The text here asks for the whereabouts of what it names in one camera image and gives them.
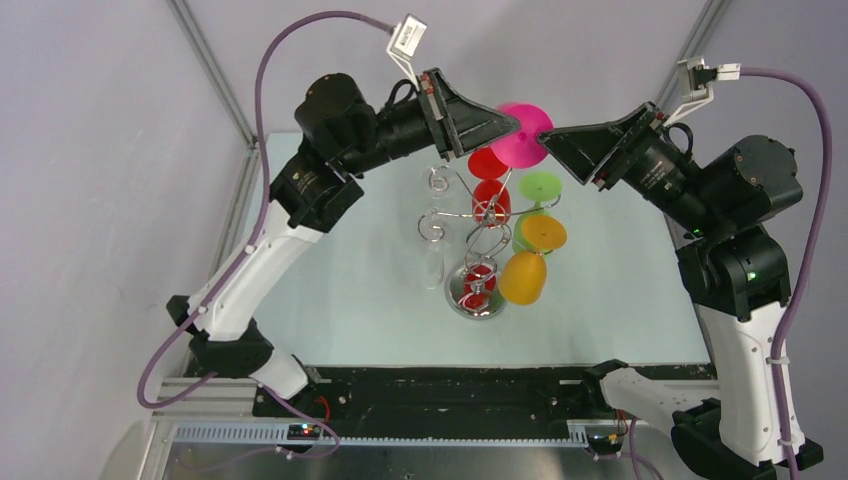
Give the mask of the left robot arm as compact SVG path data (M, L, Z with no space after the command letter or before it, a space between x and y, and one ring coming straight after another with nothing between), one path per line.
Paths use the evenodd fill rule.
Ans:
M172 297L166 308L207 371L253 379L299 417L314 408L316 390L300 362L276 349L254 317L271 288L361 198L364 173L428 147L446 160L462 157L517 132L520 123L460 95L436 68L381 109L366 102L349 75L325 75L309 87L295 118L302 141L263 190L258 230L207 286Z

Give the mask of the pink wine glass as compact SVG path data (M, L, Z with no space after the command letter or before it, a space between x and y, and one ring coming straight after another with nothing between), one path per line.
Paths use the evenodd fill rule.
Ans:
M553 122L542 108L528 103L505 103L497 107L501 113L516 118L519 129L490 145L497 159L513 169L526 169L539 164L548 151L539 144L540 133L553 129Z

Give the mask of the chrome wine glass rack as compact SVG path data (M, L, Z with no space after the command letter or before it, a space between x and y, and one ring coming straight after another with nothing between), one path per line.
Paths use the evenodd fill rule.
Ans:
M489 229L485 223L478 224L474 220L472 201L474 200L473 191L476 186L470 188L458 172L456 172L456 175L460 181L459 191L466 193L469 197L470 210L468 212L442 213L442 216L445 216L443 227L446 245L444 247L445 275L440 286L445 289L448 305L458 314L474 320L488 319L501 313L509 304L500 294L497 284L506 263L515 254L512 250L511 239L516 220L521 213L529 210L533 202L525 198L531 203L529 207L516 211L512 209L508 222ZM508 169L508 172L501 178L506 188L511 176L512 171ZM493 199L489 208L483 213L485 219L490 219L493 216L495 202L496 200ZM419 217L416 223L418 235L423 215ZM453 271L448 270L446 254L447 246L450 244L448 221L451 219L463 219L472 222L471 228L463 237L464 253L461 261Z

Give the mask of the clear champagne flute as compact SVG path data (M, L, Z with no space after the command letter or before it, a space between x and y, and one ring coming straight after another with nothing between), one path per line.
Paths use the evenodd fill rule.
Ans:
M439 224L425 221L419 226L419 235L423 242L422 257L418 271L419 281L424 288L433 290L438 288L444 280L445 230Z

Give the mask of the green wine glass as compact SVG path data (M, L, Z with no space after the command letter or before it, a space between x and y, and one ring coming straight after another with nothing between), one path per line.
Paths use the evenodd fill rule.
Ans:
M527 251L531 246L523 234L523 223L532 216L550 215L548 207L555 205L561 199L562 182L553 173L545 171L532 172L520 180L519 191L524 198L532 201L533 205L528 211L518 216L514 225L511 244L515 254Z

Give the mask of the orange wine glass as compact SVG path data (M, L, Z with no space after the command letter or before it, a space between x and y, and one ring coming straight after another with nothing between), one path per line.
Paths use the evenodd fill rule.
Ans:
M506 263L497 287L509 303L530 305L539 299L547 281L546 253L563 247L568 234L560 221L543 214L527 216L519 233L526 248Z

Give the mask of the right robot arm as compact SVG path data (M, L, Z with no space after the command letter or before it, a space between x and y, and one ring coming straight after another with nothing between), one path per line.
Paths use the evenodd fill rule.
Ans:
M543 146L572 176L607 190L624 182L686 233L676 252L692 302L709 311L708 334L719 394L675 391L609 360L583 376L585 411L632 414L667 435L680 459L707 479L772 479L778 466L822 462L789 400L779 400L773 371L780 315L792 295L788 261L765 222L803 196L791 149L764 135L731 145L706 166L670 137L654 104L622 119L540 133Z

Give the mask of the red wine glass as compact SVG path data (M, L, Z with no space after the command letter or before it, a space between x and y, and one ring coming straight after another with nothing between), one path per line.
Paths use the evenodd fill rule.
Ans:
M485 223L489 229L503 225L509 221L512 212L509 189L503 185L501 178L508 172L490 147L473 152L467 162L469 172L479 182L473 191L472 210L474 220L478 224ZM485 219L483 213L495 199L493 216Z

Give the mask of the clear wine glass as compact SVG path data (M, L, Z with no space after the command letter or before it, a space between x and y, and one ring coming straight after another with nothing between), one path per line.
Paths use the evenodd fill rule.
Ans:
M435 236L443 228L445 216L454 213L460 190L456 172L446 166L430 166L422 174L424 181L424 208L421 229Z

